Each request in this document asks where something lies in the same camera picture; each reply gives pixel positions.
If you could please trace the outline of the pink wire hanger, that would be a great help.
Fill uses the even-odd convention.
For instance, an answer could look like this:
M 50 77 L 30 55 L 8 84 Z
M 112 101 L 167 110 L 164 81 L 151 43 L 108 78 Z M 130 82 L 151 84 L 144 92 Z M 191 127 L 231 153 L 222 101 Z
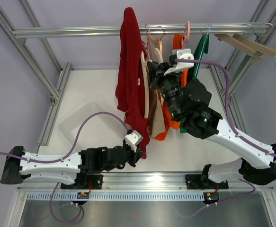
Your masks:
M 151 50 L 151 44 L 150 44 L 150 27 L 149 24 L 145 24 L 145 28 L 148 29 L 148 34 L 147 34 L 147 45 L 146 45 L 146 50 L 147 50 L 147 56 L 149 60 L 152 60 L 152 50 Z

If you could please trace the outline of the orange t shirt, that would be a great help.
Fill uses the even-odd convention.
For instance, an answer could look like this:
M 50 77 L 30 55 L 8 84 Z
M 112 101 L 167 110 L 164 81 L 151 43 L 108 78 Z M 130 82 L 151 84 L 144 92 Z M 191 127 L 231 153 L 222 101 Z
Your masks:
M 181 49 L 183 47 L 184 42 L 184 35 L 174 35 L 173 36 L 173 50 L 175 49 Z M 187 84 L 187 73 L 188 70 L 184 70 L 181 75 L 181 87 L 184 87 Z M 169 128 L 173 128 L 175 130 L 180 129 L 180 122 L 172 121 L 171 120 L 171 114 L 169 113 L 168 107 L 166 103 L 164 102 L 162 105 L 162 112 L 163 112 L 163 119 L 164 119 L 164 125 L 165 125 L 165 131 L 158 134 L 156 137 L 154 137 L 156 140 L 164 141 Z

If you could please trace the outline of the beige t shirt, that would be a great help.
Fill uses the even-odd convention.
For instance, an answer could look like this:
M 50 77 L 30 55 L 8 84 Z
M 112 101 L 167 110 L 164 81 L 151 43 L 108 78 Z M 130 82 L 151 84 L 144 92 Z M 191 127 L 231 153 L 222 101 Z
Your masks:
M 147 50 L 145 48 L 147 62 L 152 62 L 148 59 Z M 149 70 L 147 68 L 148 86 L 150 83 Z M 156 137 L 158 134 L 165 131 L 163 112 L 162 112 L 163 99 L 157 90 L 151 90 L 149 87 L 149 117 L 147 118 L 147 131 L 151 138 Z

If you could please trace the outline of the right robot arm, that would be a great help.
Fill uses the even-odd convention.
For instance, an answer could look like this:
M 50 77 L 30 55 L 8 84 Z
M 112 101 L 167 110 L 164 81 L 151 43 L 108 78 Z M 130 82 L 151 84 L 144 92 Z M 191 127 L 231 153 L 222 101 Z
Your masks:
M 256 185 L 267 185 L 276 180 L 276 143 L 267 145 L 251 138 L 210 108 L 212 94 L 198 79 L 181 87 L 182 71 L 194 63 L 195 60 L 183 61 L 174 56 L 171 63 L 148 62 L 146 65 L 150 88 L 160 91 L 173 121 L 180 122 L 191 136 L 219 144 L 239 156 L 232 162 L 205 165 L 200 185 L 196 187 L 211 188 L 237 179 Z

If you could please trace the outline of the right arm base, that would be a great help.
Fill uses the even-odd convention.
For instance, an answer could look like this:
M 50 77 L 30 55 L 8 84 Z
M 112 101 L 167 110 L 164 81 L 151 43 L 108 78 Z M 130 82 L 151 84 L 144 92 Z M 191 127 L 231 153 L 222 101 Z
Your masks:
M 185 175 L 186 186 L 188 190 L 214 190 L 214 192 L 204 192 L 205 205 L 215 204 L 219 202 L 220 195 L 219 189 L 229 189 L 227 181 L 221 183 L 213 182 L 209 179 L 209 168 L 211 164 L 204 166 L 200 174 L 187 174 Z

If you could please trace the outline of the red t shirt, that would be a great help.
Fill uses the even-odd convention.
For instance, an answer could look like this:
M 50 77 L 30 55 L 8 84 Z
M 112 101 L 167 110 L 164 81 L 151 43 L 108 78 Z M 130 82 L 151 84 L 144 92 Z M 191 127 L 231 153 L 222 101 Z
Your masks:
M 125 113 L 125 123 L 143 136 L 139 146 L 145 153 L 150 137 L 147 132 L 148 120 L 144 117 L 145 87 L 140 59 L 144 46 L 135 12 L 131 7 L 124 10 L 120 42 L 120 63 L 115 91 L 117 109 Z

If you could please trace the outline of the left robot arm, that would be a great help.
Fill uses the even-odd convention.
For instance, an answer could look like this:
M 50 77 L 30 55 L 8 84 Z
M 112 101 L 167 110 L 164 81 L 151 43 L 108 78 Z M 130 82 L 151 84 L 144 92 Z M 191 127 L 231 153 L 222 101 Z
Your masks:
M 23 146 L 15 146 L 6 158 L 0 183 L 48 182 L 82 189 L 88 183 L 88 175 L 123 169 L 126 164 L 135 167 L 143 155 L 139 148 L 133 150 L 126 143 L 113 148 L 88 148 L 66 158 L 30 153 Z

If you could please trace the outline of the pink plastic hanger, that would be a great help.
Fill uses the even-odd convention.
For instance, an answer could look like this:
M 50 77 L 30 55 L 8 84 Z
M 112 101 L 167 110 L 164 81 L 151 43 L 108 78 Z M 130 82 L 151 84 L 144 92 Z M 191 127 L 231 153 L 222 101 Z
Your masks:
M 181 48 L 185 49 L 186 44 L 189 41 L 189 37 L 190 37 L 190 21 L 186 22 L 186 31 L 185 31 L 185 35 L 181 41 Z

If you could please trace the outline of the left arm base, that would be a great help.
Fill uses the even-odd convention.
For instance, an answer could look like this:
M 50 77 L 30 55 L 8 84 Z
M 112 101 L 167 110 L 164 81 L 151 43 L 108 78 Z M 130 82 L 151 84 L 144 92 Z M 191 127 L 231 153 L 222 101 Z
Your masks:
M 61 183 L 60 189 L 63 190 L 77 190 L 76 200 L 72 201 L 79 205 L 87 202 L 92 189 L 102 189 L 103 175 L 87 175 L 77 174 L 74 184 L 66 185 Z

